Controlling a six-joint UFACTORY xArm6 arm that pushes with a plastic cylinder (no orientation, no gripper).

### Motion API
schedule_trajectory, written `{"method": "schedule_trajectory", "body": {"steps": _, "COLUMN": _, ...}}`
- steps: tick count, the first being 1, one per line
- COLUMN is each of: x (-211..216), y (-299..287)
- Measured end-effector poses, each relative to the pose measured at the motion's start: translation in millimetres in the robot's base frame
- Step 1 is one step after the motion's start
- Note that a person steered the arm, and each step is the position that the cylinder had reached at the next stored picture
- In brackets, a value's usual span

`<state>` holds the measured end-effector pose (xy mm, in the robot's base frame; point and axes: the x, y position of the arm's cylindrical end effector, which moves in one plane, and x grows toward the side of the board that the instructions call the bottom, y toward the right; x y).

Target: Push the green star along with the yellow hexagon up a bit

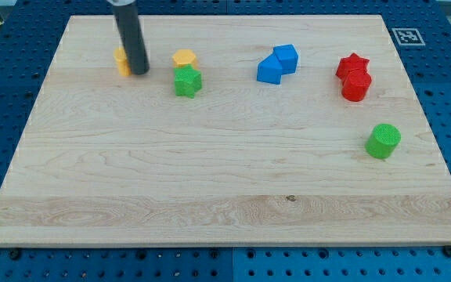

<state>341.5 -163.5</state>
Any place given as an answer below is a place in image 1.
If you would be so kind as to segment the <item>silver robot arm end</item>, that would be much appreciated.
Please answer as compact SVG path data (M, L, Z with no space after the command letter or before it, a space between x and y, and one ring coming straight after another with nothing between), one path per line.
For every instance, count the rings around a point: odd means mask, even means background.
M136 0L106 0L113 6L125 6L131 5L136 2Z

